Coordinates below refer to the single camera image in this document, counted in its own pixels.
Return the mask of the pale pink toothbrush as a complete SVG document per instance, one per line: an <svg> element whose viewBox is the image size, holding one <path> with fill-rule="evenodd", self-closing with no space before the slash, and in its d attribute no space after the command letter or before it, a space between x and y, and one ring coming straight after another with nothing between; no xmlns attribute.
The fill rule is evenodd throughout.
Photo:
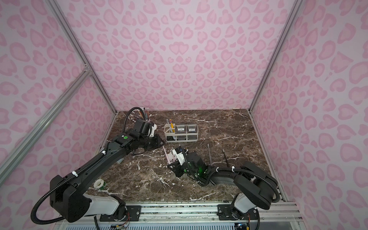
<svg viewBox="0 0 368 230"><path fill-rule="evenodd" d="M166 152L166 148L164 146L163 146L163 150L164 150L164 154L165 154L166 160L167 160L168 164L170 164L171 161L170 161L170 158L169 158L169 156L168 156L168 154Z"/></svg>

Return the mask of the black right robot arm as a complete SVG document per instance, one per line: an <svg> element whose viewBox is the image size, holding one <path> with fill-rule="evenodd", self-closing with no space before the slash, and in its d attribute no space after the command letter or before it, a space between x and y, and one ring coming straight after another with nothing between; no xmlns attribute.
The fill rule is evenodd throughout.
<svg viewBox="0 0 368 230"><path fill-rule="evenodd" d="M181 148L166 154L167 168L180 178L184 174L201 187L212 185L236 186L241 191L235 196L226 211L218 211L220 219L243 220L257 214L258 208L269 210L272 203L281 200L278 182L267 172L251 162L241 167L220 168L206 165L194 152L183 152Z"/></svg>

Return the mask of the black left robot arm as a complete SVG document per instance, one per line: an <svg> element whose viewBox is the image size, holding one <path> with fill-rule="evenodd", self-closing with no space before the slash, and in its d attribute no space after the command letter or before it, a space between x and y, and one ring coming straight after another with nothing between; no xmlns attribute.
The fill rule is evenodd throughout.
<svg viewBox="0 0 368 230"><path fill-rule="evenodd" d="M38 225L52 224L61 220L76 222L85 216L108 215L114 220L123 220L127 216L125 202L115 195L109 197L86 194L88 188L113 164L123 159L138 148L145 151L154 150L164 145L164 141L155 133L156 125L149 120L149 115L141 107L131 108L125 117L138 110L141 118L137 119L133 128L123 129L122 133L108 142L102 151L80 168L64 177L55 176L50 181L50 190L34 205L30 219ZM59 214L59 218L42 220L37 217L41 204L49 199L51 207Z"/></svg>

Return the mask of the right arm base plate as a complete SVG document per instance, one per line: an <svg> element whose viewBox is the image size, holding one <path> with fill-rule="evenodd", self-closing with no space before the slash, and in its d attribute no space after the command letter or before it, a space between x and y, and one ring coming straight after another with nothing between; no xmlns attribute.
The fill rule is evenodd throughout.
<svg viewBox="0 0 368 230"><path fill-rule="evenodd" d="M243 213L234 208L230 203L217 205L217 216L219 220L258 220L255 209Z"/></svg>

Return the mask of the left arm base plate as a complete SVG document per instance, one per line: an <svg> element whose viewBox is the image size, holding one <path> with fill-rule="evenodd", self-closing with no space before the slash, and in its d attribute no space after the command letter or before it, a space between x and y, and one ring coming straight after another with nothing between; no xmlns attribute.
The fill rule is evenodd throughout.
<svg viewBox="0 0 368 230"><path fill-rule="evenodd" d="M137 222L140 220L142 206L124 206L117 209L112 215L103 214L100 222L126 222L127 220Z"/></svg>

